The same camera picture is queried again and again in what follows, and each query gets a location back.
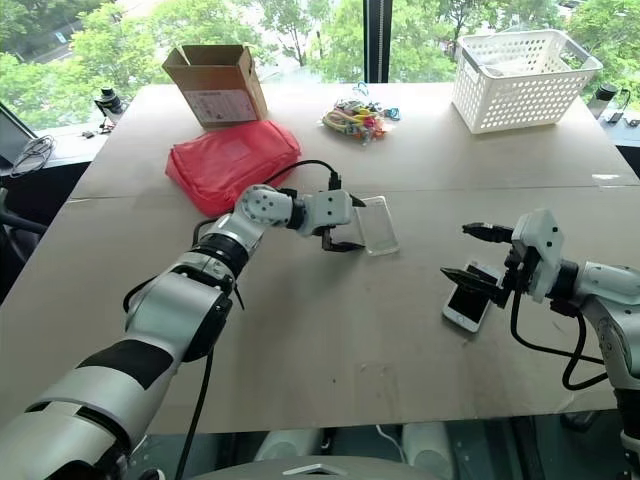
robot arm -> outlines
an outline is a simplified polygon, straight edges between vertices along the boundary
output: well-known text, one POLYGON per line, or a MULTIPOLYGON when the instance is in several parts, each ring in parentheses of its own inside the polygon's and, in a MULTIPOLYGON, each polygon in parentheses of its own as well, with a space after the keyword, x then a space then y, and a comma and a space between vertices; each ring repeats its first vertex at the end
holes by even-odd
POLYGON ((133 298, 119 342, 69 371, 0 432, 2 477, 124 476, 180 364, 213 349, 229 295, 265 230, 285 227, 324 240, 330 228, 351 221, 352 202, 344 190, 298 197, 249 187, 232 214, 133 298))
POLYGON ((501 287, 468 272, 443 268, 451 280, 488 295, 501 308, 515 291, 518 299, 521 294, 538 303, 549 298, 552 310, 584 315, 591 323, 622 416, 625 458, 638 475, 632 478, 640 478, 640 271, 592 262, 579 267, 563 259, 564 237, 548 210, 523 215, 514 229, 474 223, 465 225, 463 232, 485 241, 511 243, 507 271, 501 287))

red pouch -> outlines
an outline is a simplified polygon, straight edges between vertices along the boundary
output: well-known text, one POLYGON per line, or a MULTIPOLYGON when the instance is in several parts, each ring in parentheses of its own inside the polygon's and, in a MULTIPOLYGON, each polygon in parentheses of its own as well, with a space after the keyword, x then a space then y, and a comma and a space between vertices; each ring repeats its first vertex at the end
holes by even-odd
MULTIPOLYGON (((233 209, 248 186, 264 183, 299 156, 290 132, 274 122, 251 122, 174 145, 165 173, 202 213, 216 217, 233 209)), ((279 185, 287 175, 271 184, 279 185)))

cardboard table surface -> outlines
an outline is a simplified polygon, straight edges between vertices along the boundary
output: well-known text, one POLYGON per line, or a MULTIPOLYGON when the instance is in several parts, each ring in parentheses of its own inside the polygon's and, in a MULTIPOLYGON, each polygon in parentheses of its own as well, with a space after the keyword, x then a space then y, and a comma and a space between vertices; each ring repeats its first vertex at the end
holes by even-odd
MULTIPOLYGON (((506 245, 463 236, 460 225, 471 221, 511 225, 551 208, 567 258, 640 266, 638 182, 584 105, 556 126, 473 137, 442 98, 450 86, 388 85, 379 95, 396 100, 404 118, 388 138, 362 147, 315 123, 345 89, 299 96, 266 85, 265 94, 302 158, 329 161, 356 194, 387 197, 400 251, 328 253, 317 238, 267 232, 239 280, 247 310, 234 308, 216 346, 199 430, 613 407, 606 383, 565 391, 565 360, 516 343, 507 312, 492 307, 475 336, 440 314, 452 288, 441 266, 474 258, 499 267, 507 254, 506 245)), ((0 309, 0 425, 117 341, 123 295, 189 247, 202 216, 163 170, 171 144, 200 133, 174 87, 146 88, 133 102, 0 309)), ((307 167, 287 184, 313 191, 326 180, 322 168, 307 167)), ((547 305, 524 300, 520 325, 531 341, 574 347, 575 321, 547 305)), ((587 352, 598 355, 592 333, 587 352)), ((152 432, 185 431, 202 368, 181 367, 152 432)), ((581 366, 577 376, 596 373, 581 366)))

open cardboard box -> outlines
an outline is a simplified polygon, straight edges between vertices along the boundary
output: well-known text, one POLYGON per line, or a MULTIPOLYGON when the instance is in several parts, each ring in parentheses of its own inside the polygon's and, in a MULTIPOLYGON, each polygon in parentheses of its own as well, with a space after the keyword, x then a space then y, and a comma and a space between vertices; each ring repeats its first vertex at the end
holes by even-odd
POLYGON ((162 68, 204 128, 262 120, 267 115, 248 47, 184 45, 171 51, 162 68))

transparent plastic case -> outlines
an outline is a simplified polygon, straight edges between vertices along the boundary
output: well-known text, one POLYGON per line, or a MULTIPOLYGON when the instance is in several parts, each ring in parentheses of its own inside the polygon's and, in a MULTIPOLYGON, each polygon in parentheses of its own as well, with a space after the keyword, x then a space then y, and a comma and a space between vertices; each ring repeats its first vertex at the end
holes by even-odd
POLYGON ((365 208, 356 208, 360 234, 367 253, 372 256, 387 255, 400 249, 393 231, 387 200, 383 196, 363 198, 365 208))

